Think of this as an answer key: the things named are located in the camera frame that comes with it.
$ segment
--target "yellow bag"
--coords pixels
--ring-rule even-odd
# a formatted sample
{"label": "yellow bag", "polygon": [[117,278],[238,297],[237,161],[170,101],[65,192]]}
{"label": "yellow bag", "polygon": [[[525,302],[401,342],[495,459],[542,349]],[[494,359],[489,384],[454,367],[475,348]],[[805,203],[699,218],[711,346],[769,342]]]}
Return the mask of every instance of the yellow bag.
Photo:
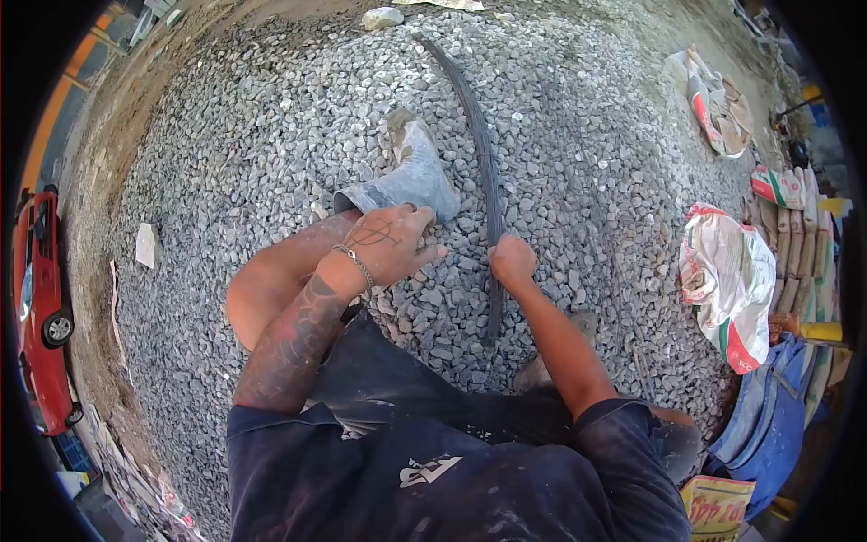
{"label": "yellow bag", "polygon": [[704,475],[691,479],[681,490],[693,526],[689,541],[734,542],[755,485]]}

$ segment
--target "hand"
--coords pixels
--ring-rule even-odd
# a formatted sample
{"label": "hand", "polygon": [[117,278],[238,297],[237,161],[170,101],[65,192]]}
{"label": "hand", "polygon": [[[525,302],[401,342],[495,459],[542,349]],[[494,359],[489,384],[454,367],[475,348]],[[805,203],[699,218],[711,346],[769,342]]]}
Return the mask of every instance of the hand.
{"label": "hand", "polygon": [[[415,205],[405,203],[375,209],[355,222],[343,244],[368,268],[375,285],[390,286],[448,254],[443,245],[417,248],[422,234],[435,222],[434,209],[428,206],[416,209]],[[316,272],[324,275],[335,291],[346,291],[351,297],[368,287],[367,279],[352,258],[340,251],[331,251]]]}
{"label": "hand", "polygon": [[512,297],[535,286],[536,253],[523,239],[504,234],[495,246],[488,249],[488,262],[493,276],[503,283]]}

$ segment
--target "red car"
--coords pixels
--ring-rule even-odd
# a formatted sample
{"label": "red car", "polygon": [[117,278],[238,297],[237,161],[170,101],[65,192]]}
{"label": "red car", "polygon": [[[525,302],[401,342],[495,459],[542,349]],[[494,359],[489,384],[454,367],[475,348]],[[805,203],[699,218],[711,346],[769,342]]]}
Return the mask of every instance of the red car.
{"label": "red car", "polygon": [[62,348],[74,324],[61,297],[57,187],[23,193],[16,222],[12,292],[18,307],[18,361],[36,427],[53,436],[84,416],[81,404],[72,401]]}

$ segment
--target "shirt logo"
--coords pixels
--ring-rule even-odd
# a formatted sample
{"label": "shirt logo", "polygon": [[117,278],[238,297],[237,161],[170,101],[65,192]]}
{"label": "shirt logo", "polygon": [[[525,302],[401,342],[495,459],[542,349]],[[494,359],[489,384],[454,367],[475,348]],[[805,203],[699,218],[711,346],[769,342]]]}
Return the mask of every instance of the shirt logo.
{"label": "shirt logo", "polygon": [[433,484],[445,471],[452,468],[463,457],[450,457],[448,459],[433,460],[420,465],[413,460],[410,465],[418,468],[404,468],[401,470],[401,487],[410,487],[413,484]]}

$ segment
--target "forearm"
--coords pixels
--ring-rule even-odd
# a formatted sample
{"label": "forearm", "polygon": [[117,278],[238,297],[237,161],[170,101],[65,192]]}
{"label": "forearm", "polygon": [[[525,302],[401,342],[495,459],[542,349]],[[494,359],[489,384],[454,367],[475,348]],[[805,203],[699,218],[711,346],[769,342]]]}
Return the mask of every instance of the forearm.
{"label": "forearm", "polygon": [[268,327],[244,366],[234,404],[294,415],[301,411],[326,347],[354,293],[329,285],[322,266]]}
{"label": "forearm", "polygon": [[535,284],[510,293],[527,318],[538,352],[573,420],[590,405],[617,397],[590,341]]}
{"label": "forearm", "polygon": [[226,313],[241,344],[253,351],[265,331],[296,299],[319,261],[346,238],[357,210],[327,217],[256,254],[231,280]]}

